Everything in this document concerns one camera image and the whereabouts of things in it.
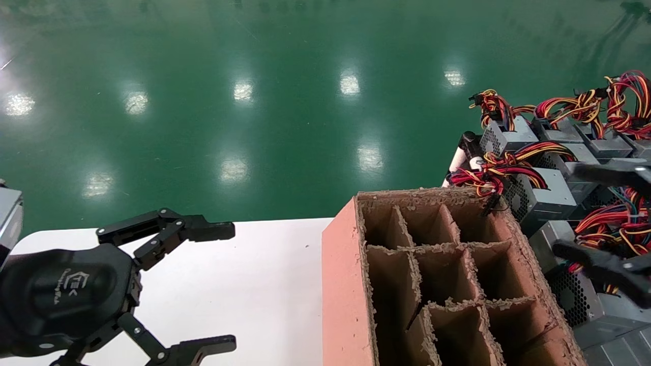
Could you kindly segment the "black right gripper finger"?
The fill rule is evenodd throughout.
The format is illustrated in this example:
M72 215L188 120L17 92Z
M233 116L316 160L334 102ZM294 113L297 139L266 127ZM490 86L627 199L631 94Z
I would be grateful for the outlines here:
M632 163L577 164L570 172L571 177L578 180L592 181L604 186L630 187L638 194L650 194L649 165Z
M580 246L565 239L554 241L551 249L556 257L583 266L587 277L618 287L638 307L649 309L649 253L623 259L610 252Z

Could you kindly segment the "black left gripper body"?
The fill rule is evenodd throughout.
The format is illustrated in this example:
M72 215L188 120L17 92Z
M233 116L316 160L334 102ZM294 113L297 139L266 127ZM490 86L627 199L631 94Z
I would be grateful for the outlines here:
M133 313L140 273L123 250L102 244L10 255L2 267L2 357L38 357L79 346L95 352Z

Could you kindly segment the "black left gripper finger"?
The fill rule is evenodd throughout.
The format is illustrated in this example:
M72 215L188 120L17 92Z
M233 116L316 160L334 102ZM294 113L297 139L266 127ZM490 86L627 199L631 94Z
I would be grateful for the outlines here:
M82 365L84 357L125 333L146 354L146 365L200 365L208 356L233 352L236 338L221 335L191 339L164 347L133 313L55 313L51 336L65 350L52 365Z
M153 268L166 255L186 241L206 242L235 237L233 222L210 223L203 215L182 215L169 208L112 223L96 231L100 244L120 247L147 238L133 253L138 269Z

